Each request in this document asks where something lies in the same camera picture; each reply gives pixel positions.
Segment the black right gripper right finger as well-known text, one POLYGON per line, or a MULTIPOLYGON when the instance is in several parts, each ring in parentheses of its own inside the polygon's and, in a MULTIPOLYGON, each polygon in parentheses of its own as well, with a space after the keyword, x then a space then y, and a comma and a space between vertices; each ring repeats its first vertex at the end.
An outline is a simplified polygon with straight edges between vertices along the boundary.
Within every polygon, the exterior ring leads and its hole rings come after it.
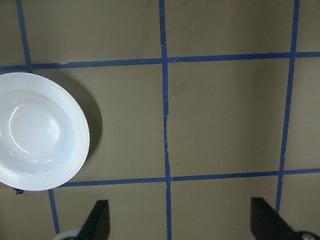
POLYGON ((294 230, 262 197, 250 201, 250 230, 256 240, 318 240, 319 235, 294 230))

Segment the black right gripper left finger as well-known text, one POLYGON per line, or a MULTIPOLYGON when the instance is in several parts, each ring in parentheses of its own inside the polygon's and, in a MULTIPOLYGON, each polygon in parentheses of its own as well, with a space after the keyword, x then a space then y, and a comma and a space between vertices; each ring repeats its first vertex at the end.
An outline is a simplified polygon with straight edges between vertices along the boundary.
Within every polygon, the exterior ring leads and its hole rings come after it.
POLYGON ((108 240, 110 236, 109 201, 97 200, 81 229, 57 234, 55 240, 108 240))

